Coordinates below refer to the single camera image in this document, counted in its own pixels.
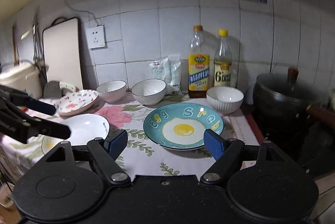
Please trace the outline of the white black-rimmed plate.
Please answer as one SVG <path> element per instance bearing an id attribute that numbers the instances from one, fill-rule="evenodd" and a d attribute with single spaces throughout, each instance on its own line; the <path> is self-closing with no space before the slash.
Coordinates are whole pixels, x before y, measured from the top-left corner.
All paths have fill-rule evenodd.
<path id="1" fill-rule="evenodd" d="M 41 149 L 44 155 L 52 150 L 59 142 L 67 140 L 72 146 L 86 145 L 96 137 L 105 139 L 110 131 L 110 124 L 106 118 L 96 114 L 82 114 L 67 118 L 61 122 L 69 127 L 71 136 L 68 139 L 59 139 L 45 136 Z"/>

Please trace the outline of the pink rabbit carrot plate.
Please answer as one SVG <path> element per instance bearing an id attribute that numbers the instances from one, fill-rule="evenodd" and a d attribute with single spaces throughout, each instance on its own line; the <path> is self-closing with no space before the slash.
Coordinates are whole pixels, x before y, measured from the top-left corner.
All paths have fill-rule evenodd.
<path id="1" fill-rule="evenodd" d="M 60 116 L 74 116 L 92 107 L 98 98 L 94 90 L 80 90 L 58 99 L 54 106 Z"/>

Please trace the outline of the blue fried egg plate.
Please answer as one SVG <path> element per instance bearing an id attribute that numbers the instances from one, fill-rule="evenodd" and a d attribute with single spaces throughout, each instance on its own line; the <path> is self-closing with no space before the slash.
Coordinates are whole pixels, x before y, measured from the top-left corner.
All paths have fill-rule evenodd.
<path id="1" fill-rule="evenodd" d="M 221 115 L 195 103 L 174 103 L 158 107 L 144 120 L 143 130 L 155 144 L 165 149 L 190 151 L 204 147 L 207 129 L 221 134 L 224 130 Z"/>

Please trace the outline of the beige plastic container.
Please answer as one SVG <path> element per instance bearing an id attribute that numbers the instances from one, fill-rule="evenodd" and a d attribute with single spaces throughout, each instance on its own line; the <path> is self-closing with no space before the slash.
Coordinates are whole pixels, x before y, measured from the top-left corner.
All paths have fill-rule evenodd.
<path id="1" fill-rule="evenodd" d="M 0 80 L 1 85 L 25 91 L 35 99 L 43 96 L 39 70 L 28 62 L 6 69 L 1 73 Z"/>

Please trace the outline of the hanging metal ladle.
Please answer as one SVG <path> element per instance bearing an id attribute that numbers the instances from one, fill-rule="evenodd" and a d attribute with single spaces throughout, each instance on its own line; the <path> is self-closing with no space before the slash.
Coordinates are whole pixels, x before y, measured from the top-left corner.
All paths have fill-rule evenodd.
<path id="1" fill-rule="evenodd" d="M 43 43 L 40 38 L 39 33 L 39 22 L 37 19 L 37 14 L 34 15 L 32 21 L 32 36 L 33 36 L 33 61 L 36 67 L 39 68 L 40 71 L 46 68 L 45 58 L 44 58 L 44 48 Z"/>

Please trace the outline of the right white ribbed bowl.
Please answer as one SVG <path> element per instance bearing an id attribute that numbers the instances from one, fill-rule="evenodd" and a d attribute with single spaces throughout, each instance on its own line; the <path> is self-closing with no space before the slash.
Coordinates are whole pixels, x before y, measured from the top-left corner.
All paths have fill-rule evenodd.
<path id="1" fill-rule="evenodd" d="M 216 111 L 228 115 L 238 110 L 242 105 L 244 94 L 236 88 L 216 86 L 207 93 L 209 105 Z"/>

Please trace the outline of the white ribbed bowl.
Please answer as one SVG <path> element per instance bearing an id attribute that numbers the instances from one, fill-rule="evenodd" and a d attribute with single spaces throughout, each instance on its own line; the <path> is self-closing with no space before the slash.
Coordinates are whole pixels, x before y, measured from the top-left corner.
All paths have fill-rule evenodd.
<path id="1" fill-rule="evenodd" d="M 166 94 L 166 82 L 160 79 L 146 79 L 135 84 L 131 93 L 133 97 L 145 106 L 159 103 Z"/>
<path id="2" fill-rule="evenodd" d="M 216 111 L 228 115 L 238 110 L 242 105 L 244 94 L 236 88 L 216 86 L 207 93 L 209 105 Z"/>
<path id="3" fill-rule="evenodd" d="M 115 103 L 126 95 L 127 83 L 125 81 L 109 81 L 99 85 L 96 91 L 105 102 Z"/>

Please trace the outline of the left white ribbed bowl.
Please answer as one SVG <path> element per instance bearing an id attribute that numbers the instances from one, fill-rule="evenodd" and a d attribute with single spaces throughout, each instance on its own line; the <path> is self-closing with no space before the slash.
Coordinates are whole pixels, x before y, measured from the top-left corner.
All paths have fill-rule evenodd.
<path id="1" fill-rule="evenodd" d="M 96 91 L 105 102 L 115 103 L 126 95 L 127 83 L 125 81 L 109 81 L 99 85 Z"/>

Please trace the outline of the beige cutting board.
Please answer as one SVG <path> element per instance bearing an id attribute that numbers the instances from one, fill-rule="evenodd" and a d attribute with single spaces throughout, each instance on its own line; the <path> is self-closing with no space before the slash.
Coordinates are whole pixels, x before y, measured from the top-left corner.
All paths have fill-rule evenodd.
<path id="1" fill-rule="evenodd" d="M 83 88 L 80 61 L 80 22 L 72 18 L 43 31 L 46 77 Z"/>

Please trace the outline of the middle white ribbed bowl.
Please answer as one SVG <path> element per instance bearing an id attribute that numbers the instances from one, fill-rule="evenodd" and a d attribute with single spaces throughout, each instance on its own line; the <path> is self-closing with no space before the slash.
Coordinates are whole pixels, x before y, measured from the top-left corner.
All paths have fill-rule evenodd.
<path id="1" fill-rule="evenodd" d="M 133 97 L 145 106 L 159 103 L 166 94 L 166 82 L 160 79 L 146 79 L 135 84 L 131 93 Z"/>

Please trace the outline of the black wok with lid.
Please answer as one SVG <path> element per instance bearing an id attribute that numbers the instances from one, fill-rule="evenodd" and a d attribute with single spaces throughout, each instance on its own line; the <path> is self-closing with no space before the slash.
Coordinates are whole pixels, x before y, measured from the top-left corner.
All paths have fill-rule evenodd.
<path id="1" fill-rule="evenodd" d="M 254 106 L 274 116 L 312 115 L 334 126 L 334 113 L 322 107 L 321 93 L 298 75 L 292 67 L 287 74 L 260 74 L 253 89 Z"/>

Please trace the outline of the white seasoning bag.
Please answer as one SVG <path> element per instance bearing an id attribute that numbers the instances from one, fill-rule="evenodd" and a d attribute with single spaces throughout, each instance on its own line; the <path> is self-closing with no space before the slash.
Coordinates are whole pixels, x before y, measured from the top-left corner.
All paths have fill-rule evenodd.
<path id="1" fill-rule="evenodd" d="M 154 79 L 163 80 L 167 84 L 171 82 L 170 60 L 168 57 L 152 61 L 149 67 L 152 70 Z"/>
<path id="2" fill-rule="evenodd" d="M 169 56 L 170 61 L 170 94 L 179 95 L 181 93 L 181 60 L 179 54 L 172 54 Z"/>

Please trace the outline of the black gas stove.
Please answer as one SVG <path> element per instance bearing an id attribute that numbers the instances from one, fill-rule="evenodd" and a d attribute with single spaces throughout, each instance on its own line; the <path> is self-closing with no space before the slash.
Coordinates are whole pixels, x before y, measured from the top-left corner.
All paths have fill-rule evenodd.
<path id="1" fill-rule="evenodd" d="M 258 113 L 248 104 L 243 104 L 241 109 L 258 142 L 275 143 L 313 178 L 334 171 L 332 126 L 312 115 L 271 117 Z"/>

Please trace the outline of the clear vinegar bottle yellow cap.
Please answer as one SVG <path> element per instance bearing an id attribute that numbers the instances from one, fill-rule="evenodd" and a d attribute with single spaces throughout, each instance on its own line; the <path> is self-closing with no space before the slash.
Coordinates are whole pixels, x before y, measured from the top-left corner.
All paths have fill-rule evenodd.
<path id="1" fill-rule="evenodd" d="M 219 44 L 215 52 L 214 66 L 214 86 L 230 86 L 232 53 L 228 42 L 228 30 L 219 30 Z"/>

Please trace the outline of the amber cooking wine bottle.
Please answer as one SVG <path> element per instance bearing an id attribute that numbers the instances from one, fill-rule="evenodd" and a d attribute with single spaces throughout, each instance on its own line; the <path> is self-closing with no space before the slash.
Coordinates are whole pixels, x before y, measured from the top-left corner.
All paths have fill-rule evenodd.
<path id="1" fill-rule="evenodd" d="M 203 36 L 203 27 L 194 26 L 188 53 L 188 95 L 205 98 L 210 87 L 210 48 Z"/>

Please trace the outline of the white wall power socket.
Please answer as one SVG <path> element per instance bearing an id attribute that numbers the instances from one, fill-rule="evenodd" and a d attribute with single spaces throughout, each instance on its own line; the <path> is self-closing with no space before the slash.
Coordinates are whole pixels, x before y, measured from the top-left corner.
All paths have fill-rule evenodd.
<path id="1" fill-rule="evenodd" d="M 106 45 L 104 26 L 88 28 L 86 38 L 90 49 L 104 48 Z"/>

